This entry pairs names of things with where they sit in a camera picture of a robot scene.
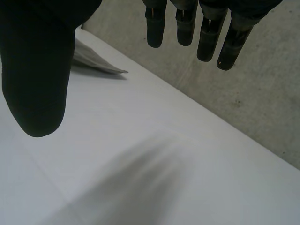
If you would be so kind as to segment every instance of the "black robotic finger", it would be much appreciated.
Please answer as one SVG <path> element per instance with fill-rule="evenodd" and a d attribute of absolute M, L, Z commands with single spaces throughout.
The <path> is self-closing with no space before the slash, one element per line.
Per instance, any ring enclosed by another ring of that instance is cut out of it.
<path fill-rule="evenodd" d="M 203 22 L 197 58 L 208 62 L 212 59 L 228 8 L 224 0 L 199 0 Z"/>
<path fill-rule="evenodd" d="M 253 26 L 260 21 L 260 19 L 245 18 L 235 12 L 232 12 L 231 17 L 229 30 L 217 60 L 217 67 L 221 70 L 229 70 L 233 67 Z"/>
<path fill-rule="evenodd" d="M 147 42 L 153 48 L 161 46 L 165 29 L 167 0 L 143 0 L 146 5 Z"/>
<path fill-rule="evenodd" d="M 170 0 L 177 8 L 177 40 L 183 46 L 189 46 L 193 40 L 197 0 Z"/>
<path fill-rule="evenodd" d="M 252 28 L 282 0 L 230 0 L 230 27 L 217 66 L 222 70 L 233 67 Z"/>
<path fill-rule="evenodd" d="M 189 46 L 193 41 L 197 6 L 198 2 L 194 1 L 187 10 L 176 11 L 177 40 L 183 46 Z"/>

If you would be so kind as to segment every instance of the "white surface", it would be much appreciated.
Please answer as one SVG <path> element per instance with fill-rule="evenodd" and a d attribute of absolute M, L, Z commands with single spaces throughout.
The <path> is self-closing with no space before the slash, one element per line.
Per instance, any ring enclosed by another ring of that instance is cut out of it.
<path fill-rule="evenodd" d="M 1 225 L 298 225 L 300 172 L 107 44 L 124 79 L 73 68 L 61 127 L 0 95 Z"/>

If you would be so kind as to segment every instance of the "gray concrete floor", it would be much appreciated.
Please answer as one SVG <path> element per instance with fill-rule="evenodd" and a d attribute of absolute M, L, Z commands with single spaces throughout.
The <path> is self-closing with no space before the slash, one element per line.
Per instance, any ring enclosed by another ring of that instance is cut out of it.
<path fill-rule="evenodd" d="M 177 43 L 171 3 L 163 44 L 149 47 L 144 11 L 141 0 L 103 0 L 83 28 L 300 169 L 300 1 L 286 0 L 269 12 L 226 72 L 216 62 L 229 14 L 212 61 L 203 63 L 196 58 L 200 7 L 189 47 Z"/>

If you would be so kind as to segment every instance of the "robotic hand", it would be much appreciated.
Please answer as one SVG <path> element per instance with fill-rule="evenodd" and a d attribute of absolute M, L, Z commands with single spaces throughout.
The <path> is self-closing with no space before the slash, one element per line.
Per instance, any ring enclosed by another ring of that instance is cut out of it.
<path fill-rule="evenodd" d="M 197 58 L 208 62 L 212 59 L 228 8 L 231 23 L 224 41 L 217 66 L 229 70 L 234 65 L 252 28 L 282 0 L 199 0 L 203 21 Z M 146 6 L 147 41 L 151 47 L 162 44 L 165 28 L 167 0 L 143 0 Z M 192 43 L 198 0 L 170 0 L 177 8 L 177 40 L 188 46 Z"/>

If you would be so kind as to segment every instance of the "concrete floor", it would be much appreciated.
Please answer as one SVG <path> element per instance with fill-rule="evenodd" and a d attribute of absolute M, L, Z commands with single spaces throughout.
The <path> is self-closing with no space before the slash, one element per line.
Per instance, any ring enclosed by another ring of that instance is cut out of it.
<path fill-rule="evenodd" d="M 189 47 L 177 43 L 171 3 L 163 44 L 149 47 L 144 11 L 141 0 L 103 0 L 83 28 L 300 169 L 300 1 L 284 1 L 256 25 L 226 72 L 216 62 L 230 15 L 212 61 L 203 63 L 196 58 L 200 7 Z"/>

